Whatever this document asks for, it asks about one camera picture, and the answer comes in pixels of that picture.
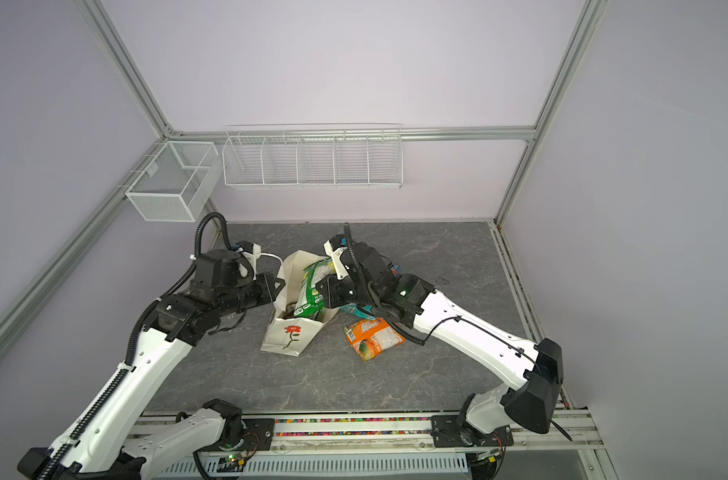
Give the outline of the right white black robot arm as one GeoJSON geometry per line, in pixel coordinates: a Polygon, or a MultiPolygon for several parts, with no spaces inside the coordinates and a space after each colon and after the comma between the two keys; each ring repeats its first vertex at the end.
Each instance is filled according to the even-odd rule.
{"type": "Polygon", "coordinates": [[[564,383],[557,342],[535,342],[484,321],[430,282],[395,273],[365,242],[337,235],[324,250],[334,271],[316,286],[327,306],[366,306],[405,339],[420,345],[441,340],[501,380],[500,386],[467,398],[458,416],[461,429],[480,436],[512,423],[537,434],[554,427],[564,383]]]}

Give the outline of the white flower paper bag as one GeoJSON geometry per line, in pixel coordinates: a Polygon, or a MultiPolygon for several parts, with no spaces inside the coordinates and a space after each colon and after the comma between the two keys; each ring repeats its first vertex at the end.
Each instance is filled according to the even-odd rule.
{"type": "Polygon", "coordinates": [[[293,315],[304,268],[323,258],[328,257],[298,250],[284,260],[278,279],[285,285],[273,303],[274,312],[261,345],[263,352],[298,357],[338,313],[338,308],[324,306],[315,319],[293,315]]]}

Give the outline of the orange snack packet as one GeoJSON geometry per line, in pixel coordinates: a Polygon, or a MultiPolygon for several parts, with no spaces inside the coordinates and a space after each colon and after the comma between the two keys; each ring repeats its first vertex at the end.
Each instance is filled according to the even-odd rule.
{"type": "Polygon", "coordinates": [[[344,328],[345,337],[353,350],[369,361],[385,350],[402,345],[406,339],[384,319],[363,319],[344,328]]]}

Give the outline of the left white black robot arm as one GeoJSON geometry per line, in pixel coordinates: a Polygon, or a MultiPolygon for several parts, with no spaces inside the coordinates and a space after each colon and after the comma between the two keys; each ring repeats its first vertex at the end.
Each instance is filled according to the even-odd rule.
{"type": "Polygon", "coordinates": [[[33,447],[17,469],[27,479],[150,479],[210,446],[235,450],[247,430],[239,407],[206,402],[154,438],[130,441],[131,428],[176,366],[223,318],[272,303],[284,287],[257,272],[255,244],[234,243],[225,217],[197,226],[192,263],[133,326],[124,360],[74,423],[48,447],[33,447]]]}

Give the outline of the green snack packet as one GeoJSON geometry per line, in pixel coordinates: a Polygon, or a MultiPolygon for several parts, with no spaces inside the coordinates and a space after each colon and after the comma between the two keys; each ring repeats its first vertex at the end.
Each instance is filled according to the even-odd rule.
{"type": "Polygon", "coordinates": [[[335,272],[333,262],[329,258],[318,260],[303,270],[298,300],[295,303],[294,317],[315,319],[324,309],[324,297],[316,285],[335,272]]]}

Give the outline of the teal snack packet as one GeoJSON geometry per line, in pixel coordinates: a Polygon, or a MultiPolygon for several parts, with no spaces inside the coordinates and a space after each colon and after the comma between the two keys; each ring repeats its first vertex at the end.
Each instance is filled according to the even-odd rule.
{"type": "Polygon", "coordinates": [[[340,310],[365,320],[374,320],[377,318],[372,311],[371,305],[347,304],[342,306],[340,310]]]}

